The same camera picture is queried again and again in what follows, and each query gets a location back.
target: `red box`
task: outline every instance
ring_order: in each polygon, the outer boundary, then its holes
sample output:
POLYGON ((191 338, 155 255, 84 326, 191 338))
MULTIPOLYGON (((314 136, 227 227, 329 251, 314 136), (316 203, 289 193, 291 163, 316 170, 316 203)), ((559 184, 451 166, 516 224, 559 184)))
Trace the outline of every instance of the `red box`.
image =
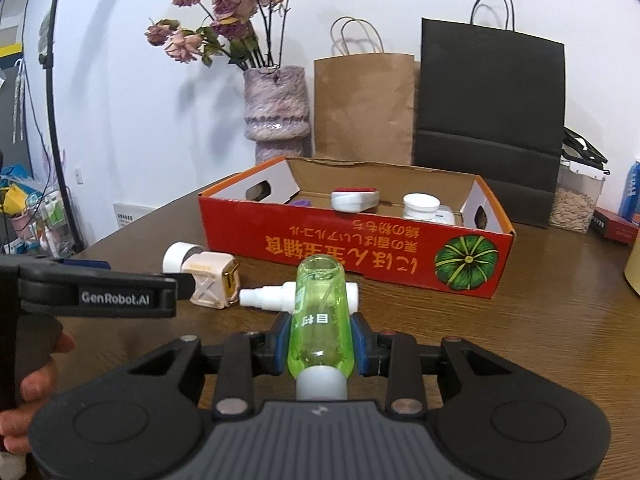
POLYGON ((482 178, 412 166, 280 157, 214 184, 198 201, 213 251, 290 265, 325 253, 372 280, 481 298, 494 294, 515 238, 482 178), (380 205, 336 212, 330 197, 339 187, 375 187, 380 205), (437 196, 456 225, 403 219, 410 192, 437 196), (287 205, 302 198, 312 206, 287 205))
POLYGON ((638 236, 638 226, 611 211, 597 207, 591 218, 591 229, 605 238, 633 245, 638 236))

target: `blue bottle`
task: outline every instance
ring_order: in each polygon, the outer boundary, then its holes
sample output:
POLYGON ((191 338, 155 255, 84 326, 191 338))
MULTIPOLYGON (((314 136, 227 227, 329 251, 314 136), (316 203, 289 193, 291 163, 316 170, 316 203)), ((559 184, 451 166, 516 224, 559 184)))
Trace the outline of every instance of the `blue bottle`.
POLYGON ((640 224, 640 196, 638 195, 638 185, 640 185, 640 156, 636 157, 636 163, 629 170, 626 176, 625 191, 622 196, 622 204, 618 211, 618 216, 625 220, 640 224))

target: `black bag handle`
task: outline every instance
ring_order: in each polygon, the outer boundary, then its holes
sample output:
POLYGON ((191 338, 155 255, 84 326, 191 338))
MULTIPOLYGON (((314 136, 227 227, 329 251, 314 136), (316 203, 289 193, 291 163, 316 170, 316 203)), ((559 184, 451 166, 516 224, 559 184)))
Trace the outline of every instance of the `black bag handle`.
MULTIPOLYGON (((469 18, 469 23, 471 25, 475 25, 474 24, 474 15, 476 13, 476 10, 478 10, 478 6, 480 5, 480 2, 482 0, 476 0, 476 2, 474 3, 473 9, 471 9, 471 17, 469 18)), ((507 9, 507 22, 504 24, 504 30, 509 30, 509 6, 507 4, 507 0, 503 0, 504 1, 504 8, 507 9)), ((513 32, 516 31, 516 9, 513 6, 513 0, 509 0, 511 3, 511 30, 513 32)))

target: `human hand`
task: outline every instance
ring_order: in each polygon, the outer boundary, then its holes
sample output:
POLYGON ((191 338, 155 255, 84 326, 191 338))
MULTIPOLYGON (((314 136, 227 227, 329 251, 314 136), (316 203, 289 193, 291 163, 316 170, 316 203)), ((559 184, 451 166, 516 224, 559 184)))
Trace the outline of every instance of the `human hand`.
MULTIPOLYGON (((73 338, 63 333, 53 351, 67 353, 75 347, 73 338)), ((52 359, 40 370, 36 370, 22 380, 20 394, 24 403, 14 410, 0 412, 0 438, 4 437, 4 447, 9 453, 21 455, 30 452, 27 430, 31 419, 55 393, 57 380, 58 368, 52 359)))

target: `white tape roll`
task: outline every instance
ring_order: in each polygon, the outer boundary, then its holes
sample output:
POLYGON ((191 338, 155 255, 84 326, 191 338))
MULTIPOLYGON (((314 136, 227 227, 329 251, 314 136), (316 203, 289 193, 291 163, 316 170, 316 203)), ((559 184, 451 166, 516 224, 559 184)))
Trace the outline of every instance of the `white tape roll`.
POLYGON ((162 259, 162 272, 180 273, 182 264, 194 254, 203 253, 204 247, 187 242, 176 242, 166 250, 162 259))

